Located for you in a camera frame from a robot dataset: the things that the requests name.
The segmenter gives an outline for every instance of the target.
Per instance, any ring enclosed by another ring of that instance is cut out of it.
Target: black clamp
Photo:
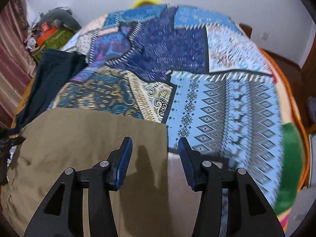
[[[223,188],[228,189],[227,237],[285,236],[272,207],[245,169],[219,169],[192,150],[184,137],[178,148],[188,185],[202,191],[192,237],[219,236]]]

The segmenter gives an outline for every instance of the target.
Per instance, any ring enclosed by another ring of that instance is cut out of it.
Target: curtain
[[[0,125],[9,127],[20,99],[35,74],[35,62],[25,50],[25,0],[9,0],[0,14]]]

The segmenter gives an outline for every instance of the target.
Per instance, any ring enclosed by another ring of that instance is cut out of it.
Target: white wall
[[[312,21],[311,31],[309,33],[309,39],[307,40],[306,49],[302,55],[301,62],[299,63],[299,66],[301,68],[303,67],[303,65],[307,59],[307,56],[309,55],[309,52],[312,48],[312,45],[313,45],[314,39],[315,39],[315,34],[316,34],[316,25],[315,25],[314,21]]]
[[[27,0],[35,12],[47,12],[57,6],[70,6],[73,16],[84,26],[108,12],[126,9],[134,0]],[[194,5],[229,15],[236,23],[253,27],[251,39],[260,47],[284,56],[300,65],[313,21],[300,0],[162,0],[166,3]],[[263,32],[268,40],[260,39]]]
[[[27,15],[26,15],[27,22],[29,23],[30,26],[32,26],[32,23],[38,16],[38,13],[34,12],[28,0],[26,0],[26,11],[27,11]]]

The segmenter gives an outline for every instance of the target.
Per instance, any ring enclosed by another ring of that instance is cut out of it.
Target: paisley pattern
[[[128,74],[132,92],[144,119],[162,122],[170,97],[176,91],[176,86],[161,82],[147,83],[135,74]]]
[[[126,72],[104,67],[85,83],[67,83],[53,101],[52,108],[83,108],[116,115],[143,116],[131,92]]]

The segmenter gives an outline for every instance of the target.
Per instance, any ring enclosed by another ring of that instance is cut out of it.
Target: bed
[[[231,170],[247,169],[286,231],[309,173],[307,136],[286,77],[229,17],[165,4],[117,11],[89,23],[62,50],[85,54],[88,66],[48,109],[93,109],[167,125],[169,204],[179,236],[191,235],[197,211],[176,204],[200,199],[190,188],[177,191],[186,186],[180,137],[202,154],[229,159]],[[225,197],[223,207],[221,236]]]

